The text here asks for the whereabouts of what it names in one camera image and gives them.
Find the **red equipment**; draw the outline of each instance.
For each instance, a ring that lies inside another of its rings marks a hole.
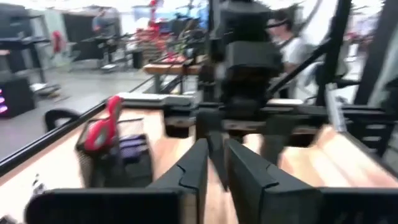
[[[122,98],[120,96],[112,96],[108,99],[106,109],[109,113],[109,130],[110,135],[115,136],[118,128],[118,121],[122,112]]]
[[[109,141],[109,124],[106,120],[95,121],[87,130],[85,150],[95,152],[107,146]]]
[[[121,97],[112,96],[108,99],[106,110],[109,113],[109,117],[95,121],[87,130],[84,144],[87,151],[98,151],[112,145],[114,138],[117,136],[121,109]]]
[[[62,34],[58,30],[52,32],[53,39],[53,52],[54,54],[60,53],[65,47],[65,42],[62,39]]]
[[[171,62],[175,62],[175,54],[172,52],[169,52],[167,50],[165,41],[163,40],[164,38],[167,38],[168,36],[161,37],[160,32],[159,32],[159,25],[156,23],[156,9],[159,4],[159,0],[151,0],[149,3],[150,7],[150,19],[149,19],[149,29],[153,32],[152,33],[152,41],[155,43],[155,46],[158,47],[161,51],[166,52],[167,58]]]

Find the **workbench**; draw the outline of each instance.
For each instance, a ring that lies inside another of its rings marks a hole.
[[[189,150],[194,137],[174,139],[164,136],[163,114],[157,108],[166,95],[123,93],[120,96],[125,99],[120,120],[143,118],[143,125],[119,128],[123,133],[135,134],[143,126],[142,131],[151,144],[153,176],[157,179]],[[297,100],[272,102],[294,104]],[[9,203],[0,203],[0,217],[8,214],[23,222],[24,208],[32,195],[32,181],[36,174],[40,174],[49,189],[83,188],[75,144],[88,120],[105,117],[105,105],[100,103],[81,115],[78,121],[45,134],[1,161],[0,198]],[[249,134],[244,145],[258,153],[261,141],[260,135]],[[317,131],[317,137],[309,147],[286,146],[279,167],[314,187],[396,189],[396,174],[388,171],[384,163],[368,154],[367,150],[349,134],[337,133],[326,124]],[[225,224],[237,223],[231,194],[223,191],[211,163],[208,166],[206,198],[206,224],[220,223],[220,220]]]
[[[198,56],[198,63],[202,63],[204,59],[205,59],[204,55]],[[189,66],[187,75],[198,75],[200,67],[201,65],[199,64]],[[159,60],[158,63],[153,62],[145,65],[144,71],[146,72],[146,74],[154,76],[155,93],[159,94],[161,92],[162,85],[164,84],[162,81],[162,76],[182,75],[182,68],[183,68],[182,63],[171,64],[171,63],[165,63],[165,60]],[[181,82],[183,82],[183,79],[186,77],[177,77],[177,78],[180,78]]]

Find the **wooden surface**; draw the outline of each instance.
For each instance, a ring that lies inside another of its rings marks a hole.
[[[152,144],[154,177],[166,172],[192,145],[193,139],[170,139],[162,135],[158,111],[124,110],[121,120],[144,117],[144,131]],[[80,188],[80,168],[74,148],[83,126],[76,128],[42,152],[0,178],[0,217],[9,214],[19,221],[32,194],[35,175],[49,188]],[[134,134],[136,127],[123,126],[121,134]],[[257,149],[258,135],[248,135],[247,147]],[[364,155],[345,137],[326,126],[309,148],[287,147],[280,161],[283,170],[314,186],[398,187],[386,171]],[[209,163],[205,223],[237,223],[230,193],[223,192]]]
[[[198,61],[203,61],[203,56],[198,56]],[[192,65],[188,68],[189,75],[197,75],[200,69],[200,65]],[[159,65],[159,64],[147,64],[144,66],[144,71],[149,75],[163,75],[163,74],[172,74],[172,75],[179,75],[182,72],[182,64],[173,65]]]

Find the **wooden tabletop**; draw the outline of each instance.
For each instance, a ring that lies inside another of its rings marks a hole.
[[[204,60],[204,56],[198,56],[199,63]],[[192,65],[188,68],[189,75],[197,75],[200,69],[200,65]],[[182,64],[171,65],[171,64],[154,64],[150,63],[144,66],[144,71],[149,75],[163,75],[172,74],[177,75],[182,72]]]
[[[154,178],[172,167],[190,148],[193,138],[172,139],[163,135],[159,111],[123,110],[121,120],[144,118],[143,129],[120,126],[121,135],[146,132],[153,150]],[[0,217],[10,215],[23,221],[24,207],[32,195],[36,174],[49,188],[81,188],[83,182],[75,153],[75,144],[83,129],[80,126],[51,144],[28,161],[0,178]],[[256,151],[261,139],[246,136],[247,147]],[[398,187],[393,176],[363,154],[344,136],[325,126],[308,148],[286,147],[280,167],[313,186],[328,187]],[[213,165],[209,163],[205,223],[238,223],[231,194],[224,192]]]

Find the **gray floor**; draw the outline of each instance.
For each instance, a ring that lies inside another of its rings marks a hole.
[[[351,72],[348,78],[360,79],[362,63],[351,63]],[[168,76],[166,82],[173,79],[174,76]],[[0,158],[4,158],[28,143],[36,140],[45,133],[43,114],[53,108],[70,108],[79,113],[83,113],[101,100],[117,94],[122,91],[132,90],[140,83],[150,78],[141,72],[116,72],[103,74],[96,71],[80,71],[68,73],[62,70],[47,72],[49,83],[59,83],[62,85],[62,93],[69,96],[66,100],[54,102],[52,100],[43,100],[38,103],[36,110],[22,114],[9,120],[0,120]],[[137,92],[146,91],[153,82],[148,82]],[[196,78],[190,77],[185,85],[185,91],[196,90]],[[316,86],[310,85],[298,93],[298,98],[305,99],[316,92]],[[356,87],[344,88],[338,90],[338,94],[352,102],[356,93]],[[398,171],[398,153],[395,150],[389,150],[385,155],[385,160],[395,170]]]

